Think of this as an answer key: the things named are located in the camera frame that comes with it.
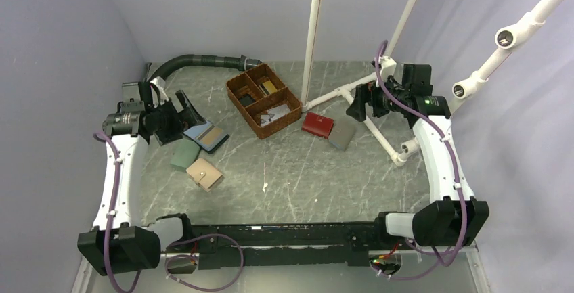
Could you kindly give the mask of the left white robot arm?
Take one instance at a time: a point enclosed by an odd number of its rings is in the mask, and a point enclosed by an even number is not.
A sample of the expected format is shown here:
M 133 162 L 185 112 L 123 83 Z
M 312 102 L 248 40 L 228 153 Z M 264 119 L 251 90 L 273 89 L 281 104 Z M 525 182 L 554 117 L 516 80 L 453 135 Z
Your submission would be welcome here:
M 106 146 L 104 190 L 91 229 L 77 240 L 79 252 L 103 276 L 153 269 L 162 252 L 186 252 L 195 240 L 184 213 L 142 225 L 139 195 L 151 137 L 160 145 L 180 140 L 203 118 L 182 90 L 175 93 L 181 110 L 150 82 L 124 83 L 122 92 L 116 112 L 94 135 Z

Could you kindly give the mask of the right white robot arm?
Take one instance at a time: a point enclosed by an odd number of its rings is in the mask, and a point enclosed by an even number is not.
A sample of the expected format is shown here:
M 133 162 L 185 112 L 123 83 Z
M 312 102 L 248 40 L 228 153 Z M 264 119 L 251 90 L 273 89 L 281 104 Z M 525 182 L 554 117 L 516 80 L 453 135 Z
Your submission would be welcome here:
M 366 121 L 368 106 L 376 118 L 402 114 L 424 159 L 430 202 L 415 213 L 380 214 L 373 240 L 382 249 L 399 238 L 421 246 L 468 246 L 489 216 L 488 203 L 476 198 L 464 176 L 452 140 L 451 110 L 444 97 L 433 95 L 431 73 L 428 64 L 398 67 L 383 60 L 375 65 L 376 80 L 356 86 L 346 111 L 359 122 Z

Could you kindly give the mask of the grey leather card holder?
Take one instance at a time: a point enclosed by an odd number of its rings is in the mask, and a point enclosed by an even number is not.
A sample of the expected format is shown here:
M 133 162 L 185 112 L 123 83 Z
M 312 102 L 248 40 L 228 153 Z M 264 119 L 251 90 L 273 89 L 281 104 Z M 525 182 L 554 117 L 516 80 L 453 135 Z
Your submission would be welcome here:
M 334 126 L 328 136 L 328 142 L 336 149 L 345 151 L 356 132 L 355 120 L 344 116 L 335 120 Z

